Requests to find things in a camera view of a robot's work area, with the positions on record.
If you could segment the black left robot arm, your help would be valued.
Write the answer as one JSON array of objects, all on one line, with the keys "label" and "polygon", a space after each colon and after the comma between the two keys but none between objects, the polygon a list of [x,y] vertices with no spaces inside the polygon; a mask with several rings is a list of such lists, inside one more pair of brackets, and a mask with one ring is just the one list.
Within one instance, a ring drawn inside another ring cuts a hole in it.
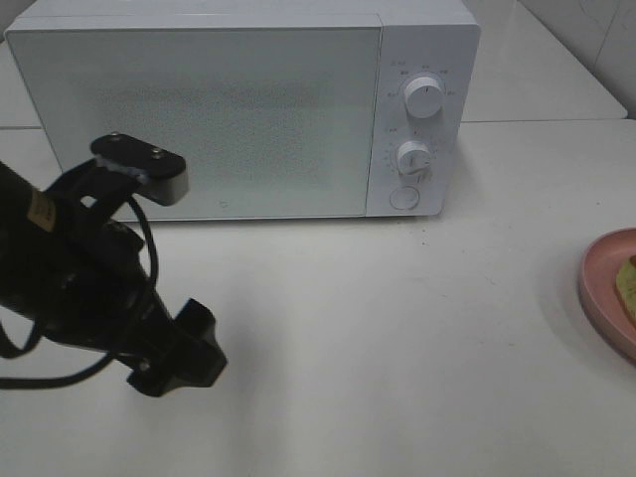
[{"label": "black left robot arm", "polygon": [[78,384],[113,362],[128,382],[159,398],[178,388],[208,388],[227,365],[213,313],[189,300],[171,315],[156,284],[159,256],[135,200],[140,182],[89,160],[46,190],[1,170],[1,304],[32,324],[23,344],[1,339],[11,360],[42,340],[99,352],[61,377],[1,381],[8,391]]}]

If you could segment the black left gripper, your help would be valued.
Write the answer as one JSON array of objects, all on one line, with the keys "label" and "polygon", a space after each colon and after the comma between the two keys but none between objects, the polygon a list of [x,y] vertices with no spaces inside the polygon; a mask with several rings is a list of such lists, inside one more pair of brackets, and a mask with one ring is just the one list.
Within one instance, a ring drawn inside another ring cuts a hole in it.
[{"label": "black left gripper", "polygon": [[74,245],[69,266],[55,279],[44,335],[101,351],[128,367],[128,383],[149,397],[209,388],[228,363],[216,318],[195,299],[170,315],[140,263],[147,244],[130,228],[109,223],[96,238]]}]

